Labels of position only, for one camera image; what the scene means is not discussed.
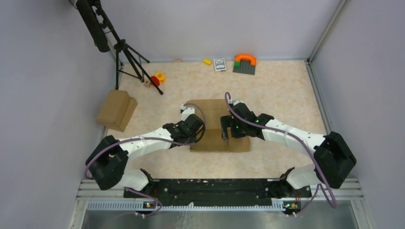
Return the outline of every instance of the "wooden table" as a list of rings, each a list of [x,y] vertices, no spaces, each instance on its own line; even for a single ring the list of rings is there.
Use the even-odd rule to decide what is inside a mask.
[[[191,99],[222,99],[226,91],[257,115],[266,113],[297,128],[325,133],[304,61],[259,61],[255,75],[232,73],[233,62],[226,64],[228,70],[221,73],[203,62],[143,64],[150,75],[166,75],[166,83],[160,86],[164,95],[123,74],[119,89],[136,98],[138,106],[125,132],[109,130],[108,135],[136,136],[178,122],[181,104]],[[129,64],[124,71],[135,73]],[[143,168],[153,178],[268,178],[309,163],[298,151],[251,138],[247,153],[192,153],[183,146],[144,155],[127,166]]]

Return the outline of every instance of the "cardboard box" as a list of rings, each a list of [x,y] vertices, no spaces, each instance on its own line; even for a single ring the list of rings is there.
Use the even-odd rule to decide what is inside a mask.
[[[126,91],[111,90],[97,116],[108,129],[124,131],[137,107],[137,101]]]
[[[221,116],[229,115],[224,99],[190,100],[188,103],[199,105],[207,119],[205,134],[201,141],[190,146],[191,152],[249,152],[249,137],[222,139]],[[203,119],[201,112],[196,108],[195,114]]]

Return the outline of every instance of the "yellow block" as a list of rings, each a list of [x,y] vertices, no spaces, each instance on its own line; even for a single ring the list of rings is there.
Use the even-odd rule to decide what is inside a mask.
[[[166,78],[164,77],[163,73],[156,73],[156,78],[159,80],[159,83],[166,82]]]
[[[204,59],[202,62],[206,63],[207,65],[211,65],[212,61]]]

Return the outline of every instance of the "black tripod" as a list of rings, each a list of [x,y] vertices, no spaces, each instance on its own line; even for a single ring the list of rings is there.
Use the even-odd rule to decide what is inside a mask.
[[[115,89],[118,90],[118,74],[119,74],[120,72],[122,72],[122,73],[125,73],[125,74],[127,74],[127,75],[130,75],[130,76],[132,76],[132,77],[135,77],[135,78],[137,78],[137,79],[140,79],[141,82],[144,82],[144,81],[145,81],[145,78],[144,78],[144,75],[145,75],[145,76],[150,80],[150,82],[152,83],[152,85],[155,86],[155,88],[159,91],[159,93],[160,93],[160,94],[163,94],[163,91],[162,91],[160,88],[158,88],[158,86],[155,84],[155,82],[154,82],[153,80],[151,80],[150,76],[149,76],[148,73],[145,71],[145,69],[143,69],[140,59],[142,58],[143,60],[146,61],[146,63],[149,63],[150,61],[147,60],[145,57],[143,57],[139,52],[137,52],[137,51],[136,51],[135,49],[133,49],[131,46],[129,46],[129,45],[125,42],[124,39],[120,39],[120,38],[119,38],[119,36],[118,36],[117,32],[115,31],[113,25],[111,24],[111,21],[108,19],[108,17],[107,17],[107,15],[106,15],[106,13],[104,12],[104,10],[101,8],[101,3],[100,3],[100,1],[95,1],[95,7],[97,8],[96,14],[98,14],[98,15],[100,15],[100,16],[103,17],[103,23],[101,24],[102,28],[103,28],[103,29],[109,28],[109,29],[110,29],[109,32],[111,32],[111,33],[113,34],[114,38],[115,38],[116,41],[117,41],[116,45],[114,45],[114,49],[116,50],[116,52],[115,52],[115,54],[116,54],[116,86],[115,86]],[[139,62],[138,62],[137,59],[135,59],[134,55],[132,55],[132,53],[130,52],[130,50],[133,51],[136,55],[138,55],[138,57],[139,57]],[[135,71],[135,73],[136,73],[137,75],[132,75],[132,74],[126,73],[126,72],[124,72],[123,70],[121,70],[121,69],[119,68],[119,58],[118,58],[118,56],[119,56],[119,53],[120,53],[121,51],[122,51],[122,52],[124,53],[124,55],[127,57],[129,63],[131,64],[132,68],[134,69],[134,71]],[[138,66],[138,68],[141,69],[142,75],[140,74],[140,72],[139,72],[139,70],[137,69],[137,66],[136,66],[135,64]]]

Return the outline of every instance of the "gray wall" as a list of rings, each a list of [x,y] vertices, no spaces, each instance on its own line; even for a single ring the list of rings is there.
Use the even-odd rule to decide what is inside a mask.
[[[0,228],[66,228],[114,62],[68,0],[0,7]]]
[[[315,60],[378,228],[404,228],[405,1],[355,0]]]
[[[339,0],[110,0],[122,39],[152,61],[310,55]]]

